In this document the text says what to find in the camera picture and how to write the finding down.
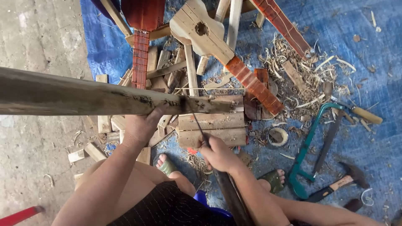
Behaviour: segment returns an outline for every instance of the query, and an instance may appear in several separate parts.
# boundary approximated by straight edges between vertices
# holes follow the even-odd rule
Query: sandal
[[[281,184],[281,180],[279,179],[279,173],[278,170],[276,169],[262,175],[261,177],[258,178],[258,180],[259,179],[264,179],[268,181],[268,183],[271,185],[272,194],[277,194],[285,188],[284,184]]]
[[[159,156],[163,153],[159,153],[155,156],[154,161],[152,162],[153,166],[156,166],[159,160]],[[163,162],[162,166],[158,168],[160,171],[162,171],[166,176],[169,176],[174,171],[177,171],[176,166],[173,164],[173,162],[169,159],[169,157],[166,158],[166,160]]]

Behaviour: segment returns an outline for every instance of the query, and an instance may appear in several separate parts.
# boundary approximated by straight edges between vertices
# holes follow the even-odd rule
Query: hand
[[[165,114],[169,104],[162,104],[149,115],[126,115],[126,129],[122,145],[133,148],[135,145],[145,147],[155,133],[160,118]]]
[[[211,134],[206,135],[209,137],[211,148],[207,147],[207,144],[204,142],[204,138],[201,135],[198,137],[200,147],[198,151],[204,156],[205,163],[209,170],[212,170],[212,167],[214,167],[219,171],[230,174],[230,172],[233,172],[233,169],[236,169],[239,166],[244,166],[243,162],[233,153],[222,139],[212,136]]]

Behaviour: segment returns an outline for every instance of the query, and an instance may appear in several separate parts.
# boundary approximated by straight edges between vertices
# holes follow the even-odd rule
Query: fretboard
[[[287,42],[304,59],[310,54],[310,45],[304,40],[303,36],[297,31],[289,19],[285,16],[274,0],[252,0],[260,9],[263,15],[274,25],[282,34]]]
[[[134,30],[133,49],[133,80],[134,88],[145,89],[148,67],[148,49],[150,33],[147,31]]]
[[[225,65],[225,68],[227,68],[228,71],[232,73],[269,112],[271,112],[271,114],[276,115],[284,108],[282,103],[267,89],[267,86],[260,82],[237,56],[234,56],[233,59]]]

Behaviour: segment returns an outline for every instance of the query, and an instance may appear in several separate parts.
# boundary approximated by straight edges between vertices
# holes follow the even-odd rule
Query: striped fabric
[[[235,225],[184,194],[175,181],[158,184],[144,199],[108,226]]]

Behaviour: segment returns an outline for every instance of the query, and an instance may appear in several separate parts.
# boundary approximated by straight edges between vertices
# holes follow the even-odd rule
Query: green hacksaw frame
[[[303,185],[297,180],[297,175],[299,174],[299,175],[307,178],[311,182],[314,182],[316,179],[315,175],[311,175],[311,174],[304,172],[300,168],[300,166],[303,162],[304,157],[307,154],[310,143],[313,140],[315,130],[316,130],[318,124],[320,124],[320,118],[321,118],[322,114],[324,113],[324,111],[329,107],[338,108],[340,110],[345,109],[344,106],[338,105],[336,103],[325,103],[321,106],[320,111],[318,112],[318,115],[316,117],[316,120],[314,121],[314,124],[311,127],[310,132],[308,133],[308,135],[306,137],[306,140],[302,144],[299,154],[297,155],[297,157],[295,159],[295,163],[293,164],[292,169],[290,170],[290,173],[288,176],[289,185],[293,188],[293,191],[295,192],[295,194],[301,199],[307,199],[308,194],[305,191]]]

